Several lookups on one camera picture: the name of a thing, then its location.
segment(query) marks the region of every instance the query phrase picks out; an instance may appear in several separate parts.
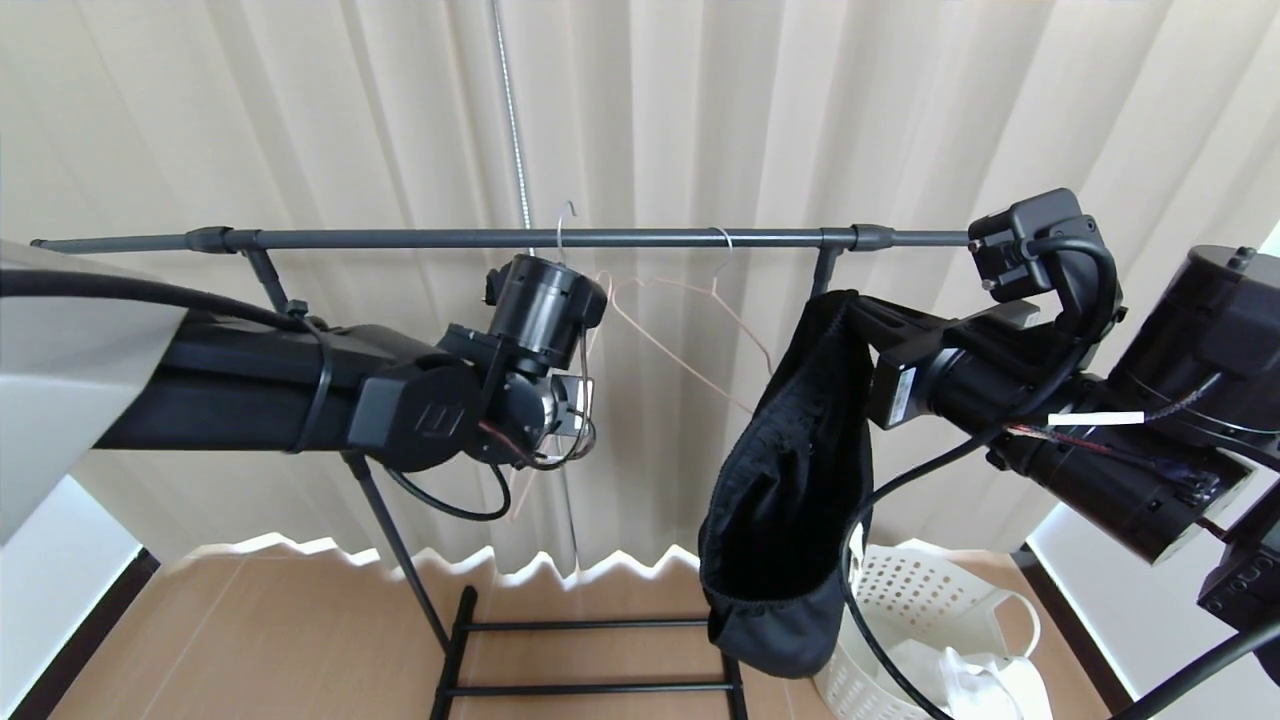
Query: curtain fold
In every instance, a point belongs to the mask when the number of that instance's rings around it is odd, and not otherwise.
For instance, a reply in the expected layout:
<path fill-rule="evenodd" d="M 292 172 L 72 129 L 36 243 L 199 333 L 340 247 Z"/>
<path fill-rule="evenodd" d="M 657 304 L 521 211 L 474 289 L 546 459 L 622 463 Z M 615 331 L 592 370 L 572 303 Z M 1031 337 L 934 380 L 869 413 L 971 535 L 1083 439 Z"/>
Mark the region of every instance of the curtain fold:
<path fill-rule="evenodd" d="M 0 5 L 0 233 L 8 240 L 261 228 L 520 227 L 490 3 L 209 0 Z M 497 3 L 529 210 L 554 227 L 963 228 L 1071 187 L 1133 311 L 1106 372 L 1188 247 L 1258 245 L 1280 219 L 1276 0 L 1147 3 Z M 572 250 L 614 281 L 709 284 L 724 251 Z M 274 254 L 285 288 L 332 324 L 431 342 L 484 328 L 484 273 L 506 251 Z M 101 260 L 265 304 L 239 258 Z M 774 360 L 813 251 L 732 252 L 722 297 Z M 832 287 L 945 316 L 989 304 L 964 251 L 846 255 Z M 696 293 L 628 286 L 617 305 L 753 405 L 763 355 Z M 1046 311 L 1053 310 L 1052 301 Z M 590 357 L 600 442 L 561 474 L 515 478 L 513 521 L 445 518 L 384 492 L 412 551 L 492 544 L 512 571 L 562 573 L 616 550 L 692 547 L 748 414 L 608 316 Z M 920 419 L 876 441 L 890 478 L 963 436 Z M 383 547 L 337 457 L 91 452 L 77 479 L 156 556 L 268 532 Z M 489 470 L 415 477 L 465 507 Z M 980 456 L 877 514 L 877 534 L 1009 550 L 1052 505 Z"/>

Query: white cable tie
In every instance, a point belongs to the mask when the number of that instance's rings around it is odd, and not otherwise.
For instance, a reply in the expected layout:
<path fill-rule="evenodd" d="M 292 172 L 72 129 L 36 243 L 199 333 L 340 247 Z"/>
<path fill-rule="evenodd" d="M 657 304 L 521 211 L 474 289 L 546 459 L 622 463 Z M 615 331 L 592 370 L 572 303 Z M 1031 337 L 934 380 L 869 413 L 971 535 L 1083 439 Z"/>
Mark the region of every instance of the white cable tie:
<path fill-rule="evenodd" d="M 1130 410 L 1125 413 L 1051 413 L 1047 425 L 1140 425 L 1147 421 L 1147 414 Z"/>

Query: baseboard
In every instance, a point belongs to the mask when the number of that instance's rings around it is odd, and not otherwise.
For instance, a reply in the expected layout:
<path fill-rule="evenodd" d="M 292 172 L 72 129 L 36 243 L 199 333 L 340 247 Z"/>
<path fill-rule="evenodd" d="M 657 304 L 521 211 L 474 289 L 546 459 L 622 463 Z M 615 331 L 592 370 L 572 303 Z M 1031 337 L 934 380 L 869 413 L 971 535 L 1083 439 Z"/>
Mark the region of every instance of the baseboard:
<path fill-rule="evenodd" d="M 93 652 L 102 644 L 108 633 L 111 632 L 133 598 L 142 592 L 143 585 L 159 568 L 160 561 L 152 557 L 146 548 L 138 551 L 137 557 L 111 583 L 111 587 L 106 589 L 84 621 L 58 651 L 49 667 L 45 667 L 45 671 L 27 691 L 26 697 L 14 708 L 9 720 L 42 720 L 52 715 L 58 702 L 70 689 L 88 659 L 93 657 Z"/>
<path fill-rule="evenodd" d="M 1018 562 L 1018 569 L 1023 571 L 1027 583 L 1036 591 L 1036 596 L 1044 606 L 1044 610 L 1048 611 L 1053 624 L 1062 632 L 1066 644 L 1071 647 L 1071 652 L 1075 653 L 1080 666 L 1084 667 L 1089 679 L 1093 680 L 1093 687 L 1097 688 L 1098 696 L 1102 697 L 1102 702 L 1106 703 L 1107 710 L 1115 715 L 1133 705 L 1133 697 L 1129 694 L 1129 691 L 1125 689 L 1115 669 L 1107 662 L 1106 656 L 1102 655 L 1098 643 L 1094 642 L 1093 635 L 1085 629 L 1084 623 L 1080 621 L 1080 616 L 1075 614 L 1075 609 L 1071 607 L 1066 596 L 1062 594 L 1062 588 L 1057 587 L 1053 578 L 1044 570 L 1036 551 L 1024 544 L 1021 550 L 1014 553 L 1014 561 Z"/>

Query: hanger hook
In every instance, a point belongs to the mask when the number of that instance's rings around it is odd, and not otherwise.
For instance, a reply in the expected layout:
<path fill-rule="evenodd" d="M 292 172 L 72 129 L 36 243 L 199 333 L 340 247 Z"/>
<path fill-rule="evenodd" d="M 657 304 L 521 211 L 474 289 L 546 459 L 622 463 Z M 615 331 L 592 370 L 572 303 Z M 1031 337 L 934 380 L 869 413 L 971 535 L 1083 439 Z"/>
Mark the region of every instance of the hanger hook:
<path fill-rule="evenodd" d="M 733 238 L 728 234 L 728 231 L 726 231 L 724 228 L 713 227 L 712 229 L 724 236 L 724 242 L 728 243 L 728 255 L 724 258 L 723 263 L 716 266 L 716 273 L 712 275 L 712 288 L 714 290 L 716 281 L 719 279 L 721 270 L 723 270 L 730 263 L 733 261 Z"/>
<path fill-rule="evenodd" d="M 568 210 L 575 218 L 577 217 L 577 208 L 573 208 L 573 201 L 566 200 L 564 204 L 561 205 L 561 214 L 556 220 L 556 247 L 561 251 L 561 265 L 564 264 L 564 237 L 562 234 L 564 232 L 564 210 Z"/>

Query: white wall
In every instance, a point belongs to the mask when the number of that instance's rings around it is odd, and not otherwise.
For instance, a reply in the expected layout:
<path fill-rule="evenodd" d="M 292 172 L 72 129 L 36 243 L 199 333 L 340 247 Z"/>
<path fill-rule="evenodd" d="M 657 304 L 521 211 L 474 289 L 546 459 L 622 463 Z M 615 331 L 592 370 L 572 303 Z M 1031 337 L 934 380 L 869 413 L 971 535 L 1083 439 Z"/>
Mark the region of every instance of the white wall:
<path fill-rule="evenodd" d="M 141 546 L 72 478 L 0 546 L 0 708 L 8 717 Z"/>
<path fill-rule="evenodd" d="M 1262 250 L 1280 255 L 1280 227 Z M 1234 521 L 1272 482 L 1275 473 L 1256 473 L 1220 524 Z M 1206 533 L 1149 568 L 1088 520 L 1059 506 L 1029 544 L 1135 697 L 1233 632 L 1196 605 L 1206 573 L 1222 553 L 1222 544 Z M 1161 717 L 1260 717 L 1260 708 L 1274 712 L 1277 706 L 1280 689 L 1251 656 L 1192 691 Z"/>

